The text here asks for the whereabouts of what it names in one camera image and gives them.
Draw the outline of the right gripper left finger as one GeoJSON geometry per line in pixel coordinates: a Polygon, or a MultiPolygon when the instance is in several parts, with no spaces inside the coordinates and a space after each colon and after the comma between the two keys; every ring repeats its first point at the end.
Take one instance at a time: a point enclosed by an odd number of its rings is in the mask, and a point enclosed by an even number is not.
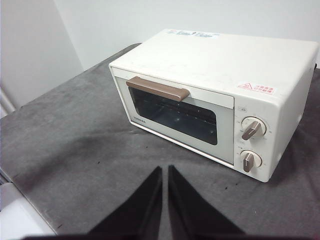
{"type": "Polygon", "coordinates": [[[158,166],[122,205],[89,234],[100,237],[157,237],[162,213],[162,191],[162,168],[158,166]]]}

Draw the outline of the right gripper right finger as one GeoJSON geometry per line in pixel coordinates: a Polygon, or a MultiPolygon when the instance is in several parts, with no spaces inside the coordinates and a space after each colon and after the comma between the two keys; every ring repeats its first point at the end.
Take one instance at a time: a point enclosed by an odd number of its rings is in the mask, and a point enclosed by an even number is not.
{"type": "Polygon", "coordinates": [[[210,205],[174,165],[168,167],[168,209],[174,237],[239,237],[245,232],[210,205]]]}

